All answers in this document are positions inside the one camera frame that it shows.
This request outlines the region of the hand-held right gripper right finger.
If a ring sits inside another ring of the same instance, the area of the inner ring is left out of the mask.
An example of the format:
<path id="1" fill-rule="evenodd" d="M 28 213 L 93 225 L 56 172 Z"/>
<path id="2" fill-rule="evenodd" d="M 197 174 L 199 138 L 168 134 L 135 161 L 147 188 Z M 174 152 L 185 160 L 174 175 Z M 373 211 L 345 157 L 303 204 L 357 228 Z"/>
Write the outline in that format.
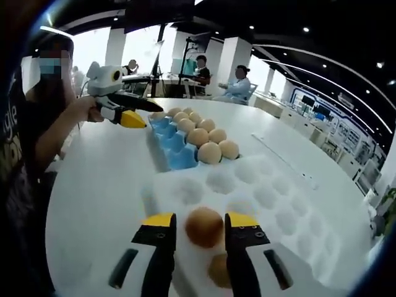
<path id="1" fill-rule="evenodd" d="M 310 266 L 272 243 L 251 216 L 225 214 L 226 267 L 235 296 L 318 296 Z"/>

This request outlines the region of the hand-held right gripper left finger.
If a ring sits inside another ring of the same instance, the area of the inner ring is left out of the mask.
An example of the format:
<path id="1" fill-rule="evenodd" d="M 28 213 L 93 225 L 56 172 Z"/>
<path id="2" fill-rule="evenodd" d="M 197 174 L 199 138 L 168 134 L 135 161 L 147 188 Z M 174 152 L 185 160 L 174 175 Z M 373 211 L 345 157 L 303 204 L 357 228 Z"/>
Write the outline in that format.
<path id="1" fill-rule="evenodd" d="M 168 296 L 176 215 L 154 215 L 135 226 L 83 215 L 60 226 L 53 244 L 56 296 Z"/>

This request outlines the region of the person's left hand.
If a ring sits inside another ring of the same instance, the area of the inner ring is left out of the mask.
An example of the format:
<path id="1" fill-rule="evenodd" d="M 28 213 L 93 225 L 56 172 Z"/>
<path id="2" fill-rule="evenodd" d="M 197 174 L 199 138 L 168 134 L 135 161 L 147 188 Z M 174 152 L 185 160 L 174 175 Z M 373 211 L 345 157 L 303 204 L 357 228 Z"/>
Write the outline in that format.
<path id="1" fill-rule="evenodd" d="M 75 101 L 75 108 L 75 115 L 78 122 L 88 121 L 100 123 L 104 121 L 104 117 L 99 112 L 94 97 L 87 96 L 77 99 Z"/>

